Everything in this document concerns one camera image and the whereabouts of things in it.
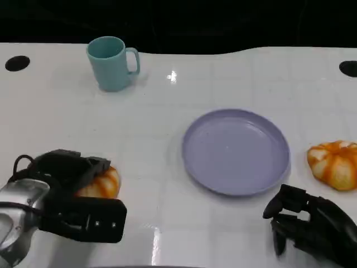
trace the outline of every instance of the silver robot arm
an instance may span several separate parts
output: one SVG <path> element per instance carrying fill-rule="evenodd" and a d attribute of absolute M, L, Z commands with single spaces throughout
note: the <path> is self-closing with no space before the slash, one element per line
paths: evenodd
<path fill-rule="evenodd" d="M 43 181 L 22 179 L 8 183 L 0 190 L 0 202 L 41 210 L 42 200 L 49 190 L 49 185 Z M 35 213 L 0 207 L 0 268 L 14 267 L 26 257 L 39 220 Z"/>
<path fill-rule="evenodd" d="M 31 163 L 17 171 L 22 158 Z M 35 159 L 19 156 L 13 176 L 0 190 L 0 268 L 14 267 L 26 257 L 37 229 L 80 242 L 119 242 L 125 205 L 118 199 L 76 195 L 109 167 L 106 159 L 66 150 Z"/>

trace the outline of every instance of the table surface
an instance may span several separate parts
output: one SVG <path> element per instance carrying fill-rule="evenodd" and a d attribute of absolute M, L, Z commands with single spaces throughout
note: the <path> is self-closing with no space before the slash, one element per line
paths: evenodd
<path fill-rule="evenodd" d="M 112 160 L 123 177 L 119 197 L 128 208 L 120 243 L 78 243 L 37 231 L 19 268 L 333 266 L 291 243 L 276 259 L 262 213 L 278 188 L 251 198 L 213 194 L 187 176 L 180 150 L 189 124 L 208 111 L 229 107 L 261 114 L 290 145 L 286 183 L 333 200 L 357 221 L 357 192 L 322 185 L 306 163 L 312 145 L 357 139 L 357 82 L 339 71 L 340 62 L 357 58 L 356 49 L 140 53 L 138 79 L 118 93 L 98 89 L 83 44 L 0 44 L 1 63 L 16 55 L 31 63 L 15 73 L 0 70 L 1 183 L 20 154 L 76 150 Z"/>

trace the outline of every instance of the teal mug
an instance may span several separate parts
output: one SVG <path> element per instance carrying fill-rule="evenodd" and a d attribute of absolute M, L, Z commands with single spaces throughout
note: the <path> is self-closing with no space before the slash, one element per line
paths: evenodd
<path fill-rule="evenodd" d="M 128 70 L 127 51 L 135 54 L 136 71 Z M 133 75 L 140 73 L 139 52 L 132 47 L 126 48 L 124 42 L 114 36 L 94 39 L 87 46 L 87 56 L 99 87 L 104 91 L 119 91 L 130 84 Z"/>

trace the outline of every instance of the bread roll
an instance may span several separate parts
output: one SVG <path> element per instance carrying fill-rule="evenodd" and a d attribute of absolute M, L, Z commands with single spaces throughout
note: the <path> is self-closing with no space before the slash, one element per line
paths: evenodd
<path fill-rule="evenodd" d="M 326 142 L 311 147 L 307 162 L 313 176 L 338 191 L 357 188 L 357 143 Z"/>
<path fill-rule="evenodd" d="M 114 167 L 94 178 L 91 184 L 80 189 L 76 196 L 116 198 L 120 189 L 120 175 Z"/>

